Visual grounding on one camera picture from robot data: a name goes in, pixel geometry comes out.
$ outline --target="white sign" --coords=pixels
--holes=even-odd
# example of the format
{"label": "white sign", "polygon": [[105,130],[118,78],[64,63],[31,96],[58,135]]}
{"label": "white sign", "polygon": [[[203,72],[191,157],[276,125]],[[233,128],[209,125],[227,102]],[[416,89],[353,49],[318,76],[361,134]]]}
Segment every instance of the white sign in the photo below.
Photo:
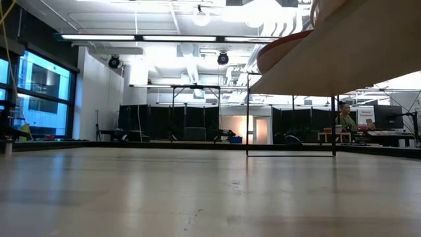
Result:
{"label": "white sign", "polygon": [[372,122],[375,122],[375,120],[374,120],[374,110],[373,109],[358,109],[357,110],[358,124],[367,125],[367,119],[371,119]]}

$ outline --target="green shirt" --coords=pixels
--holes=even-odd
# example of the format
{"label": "green shirt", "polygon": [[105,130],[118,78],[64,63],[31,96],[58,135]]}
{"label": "green shirt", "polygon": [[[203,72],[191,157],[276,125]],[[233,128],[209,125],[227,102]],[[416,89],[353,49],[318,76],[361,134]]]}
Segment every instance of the green shirt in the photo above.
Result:
{"label": "green shirt", "polygon": [[345,128],[349,127],[352,132],[358,131],[357,125],[355,124],[355,122],[351,118],[351,116],[349,116],[349,115],[339,115],[339,118],[340,118],[340,124],[342,125],[342,128],[345,129]]}

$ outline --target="wooden floor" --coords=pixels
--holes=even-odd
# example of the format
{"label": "wooden floor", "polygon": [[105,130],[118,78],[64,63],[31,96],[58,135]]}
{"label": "wooden floor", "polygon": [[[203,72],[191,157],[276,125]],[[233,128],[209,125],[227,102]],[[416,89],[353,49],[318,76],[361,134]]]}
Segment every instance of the wooden floor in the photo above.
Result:
{"label": "wooden floor", "polygon": [[0,159],[0,236],[421,236],[419,161],[107,148]]}

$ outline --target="computer monitor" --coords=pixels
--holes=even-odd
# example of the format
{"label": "computer monitor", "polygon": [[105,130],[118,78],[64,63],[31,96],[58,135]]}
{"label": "computer monitor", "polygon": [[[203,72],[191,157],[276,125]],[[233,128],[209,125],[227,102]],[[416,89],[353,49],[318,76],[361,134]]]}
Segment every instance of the computer monitor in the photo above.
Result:
{"label": "computer monitor", "polygon": [[375,105],[374,118],[377,129],[398,129],[403,128],[403,118],[401,106]]}

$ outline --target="person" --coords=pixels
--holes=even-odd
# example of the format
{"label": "person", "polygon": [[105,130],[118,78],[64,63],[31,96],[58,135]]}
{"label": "person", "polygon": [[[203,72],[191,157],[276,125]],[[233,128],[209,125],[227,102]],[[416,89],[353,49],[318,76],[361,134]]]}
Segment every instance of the person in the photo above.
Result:
{"label": "person", "polygon": [[358,128],[357,125],[355,124],[355,121],[351,118],[351,116],[349,116],[349,114],[351,113],[351,108],[348,104],[340,101],[339,102],[339,108],[341,109],[341,112],[339,114],[339,116],[336,118],[336,124],[338,124],[338,119],[339,119],[339,124],[342,125],[342,128],[344,130],[350,130],[351,132],[357,132]]}

